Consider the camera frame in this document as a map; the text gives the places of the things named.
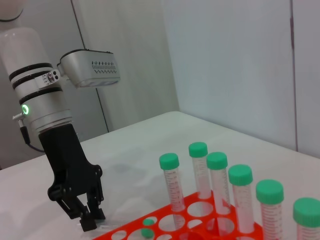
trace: green indicator light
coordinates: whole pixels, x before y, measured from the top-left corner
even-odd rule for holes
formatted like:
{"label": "green indicator light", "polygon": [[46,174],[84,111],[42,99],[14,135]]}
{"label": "green indicator light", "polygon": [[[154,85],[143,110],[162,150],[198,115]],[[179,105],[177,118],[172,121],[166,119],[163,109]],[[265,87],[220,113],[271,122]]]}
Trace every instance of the green indicator light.
{"label": "green indicator light", "polygon": [[27,105],[23,104],[22,105],[22,111],[25,115],[27,115],[29,113],[29,108]]}

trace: green cap on rack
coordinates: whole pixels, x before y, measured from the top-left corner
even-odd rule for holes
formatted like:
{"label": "green cap on rack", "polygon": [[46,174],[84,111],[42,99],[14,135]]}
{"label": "green cap on rack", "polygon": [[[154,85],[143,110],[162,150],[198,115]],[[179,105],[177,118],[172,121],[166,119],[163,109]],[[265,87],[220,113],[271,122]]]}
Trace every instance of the green cap on rack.
{"label": "green cap on rack", "polygon": [[159,158],[160,167],[162,170],[172,170],[179,167],[178,155],[175,153],[166,153]]}
{"label": "green cap on rack", "polygon": [[234,165],[228,171],[229,181],[232,185],[246,186],[252,183],[252,171],[248,165]]}
{"label": "green cap on rack", "polygon": [[212,152],[206,156],[206,165],[211,170],[221,170],[228,166],[227,155],[223,152]]}
{"label": "green cap on rack", "polygon": [[[146,218],[145,220],[143,220],[142,224],[144,226],[151,226],[155,224],[155,221],[153,221],[152,219]],[[146,239],[150,239],[154,237],[155,233],[149,228],[142,228],[141,235]]]}
{"label": "green cap on rack", "polygon": [[284,187],[279,181],[266,179],[255,187],[256,198],[262,204],[276,205],[284,200]]}
{"label": "green cap on rack", "polygon": [[310,197],[303,197],[293,205],[293,219],[307,228],[320,227],[320,201]]}
{"label": "green cap on rack", "polygon": [[208,147],[204,142],[194,142],[189,145],[189,155],[192,158],[202,158],[207,156]]}

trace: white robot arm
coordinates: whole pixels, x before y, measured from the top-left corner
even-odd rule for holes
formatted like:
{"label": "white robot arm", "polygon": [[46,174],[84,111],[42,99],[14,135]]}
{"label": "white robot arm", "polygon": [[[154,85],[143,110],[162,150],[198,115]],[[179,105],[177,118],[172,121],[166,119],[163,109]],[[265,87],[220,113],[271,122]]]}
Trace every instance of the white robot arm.
{"label": "white robot arm", "polygon": [[[80,217],[84,231],[93,230],[95,219],[105,219],[99,208],[104,200],[102,169],[89,163],[82,150],[59,80],[66,75],[77,88],[114,84],[120,79],[117,64],[110,52],[78,49],[62,56],[59,70],[54,69],[37,32],[18,27],[24,4],[25,0],[0,0],[0,57],[22,109],[14,118],[26,143],[23,118],[38,134],[54,173],[49,198],[71,219]],[[88,207],[78,199],[82,194],[87,195]]]}

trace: clear plastic tube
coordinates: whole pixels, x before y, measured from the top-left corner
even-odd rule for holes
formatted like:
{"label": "clear plastic tube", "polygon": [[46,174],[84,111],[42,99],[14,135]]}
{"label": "clear plastic tube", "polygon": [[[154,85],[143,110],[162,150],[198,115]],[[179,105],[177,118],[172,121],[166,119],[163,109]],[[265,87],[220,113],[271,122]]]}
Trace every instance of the clear plastic tube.
{"label": "clear plastic tube", "polygon": [[230,197],[228,187],[227,170],[210,170],[214,205],[218,214],[227,215],[230,213]]}
{"label": "clear plastic tube", "polygon": [[198,197],[208,199],[211,197],[211,187],[206,157],[193,157],[192,163]]}
{"label": "clear plastic tube", "polygon": [[263,240],[282,240],[282,207],[261,203]]}
{"label": "clear plastic tube", "polygon": [[320,227],[305,227],[297,225],[297,240],[319,240]]}
{"label": "clear plastic tube", "polygon": [[243,234],[252,233],[255,230],[254,213],[252,205],[251,186],[232,185],[236,220],[239,232]]}
{"label": "clear plastic tube", "polygon": [[[185,201],[178,168],[164,170],[163,172],[170,198],[171,209],[173,212],[181,212],[185,209]],[[180,229],[185,224],[185,219],[182,216],[174,215],[173,218],[176,229]]]}

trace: test tube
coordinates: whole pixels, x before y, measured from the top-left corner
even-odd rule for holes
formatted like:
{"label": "test tube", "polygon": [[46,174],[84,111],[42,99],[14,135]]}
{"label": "test tube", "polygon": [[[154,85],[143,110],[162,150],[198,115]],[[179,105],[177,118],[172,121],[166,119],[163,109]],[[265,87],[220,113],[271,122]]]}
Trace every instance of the test tube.
{"label": "test tube", "polygon": [[230,197],[228,188],[227,155],[223,152],[212,152],[206,157],[207,167],[210,169],[213,188],[215,210],[218,214],[230,213]]}
{"label": "test tube", "polygon": [[261,204],[263,240],[282,240],[284,187],[276,180],[266,179],[258,182],[255,190]]}
{"label": "test tube", "polygon": [[209,172],[206,163],[207,154],[208,148],[204,142],[194,142],[189,145],[189,155],[192,157],[195,185],[199,199],[211,197]]}
{"label": "test tube", "polygon": [[[159,162],[160,167],[164,172],[171,210],[173,212],[181,212],[185,209],[185,201],[178,171],[178,155],[175,153],[166,153],[160,156]],[[181,215],[174,215],[173,218],[176,229],[182,228],[185,224],[185,219]]]}
{"label": "test tube", "polygon": [[234,165],[229,168],[229,181],[232,184],[238,231],[243,234],[255,230],[251,195],[252,170],[248,165]]}
{"label": "test tube", "polygon": [[320,239],[320,201],[303,197],[293,205],[293,219],[297,223],[297,240]]}

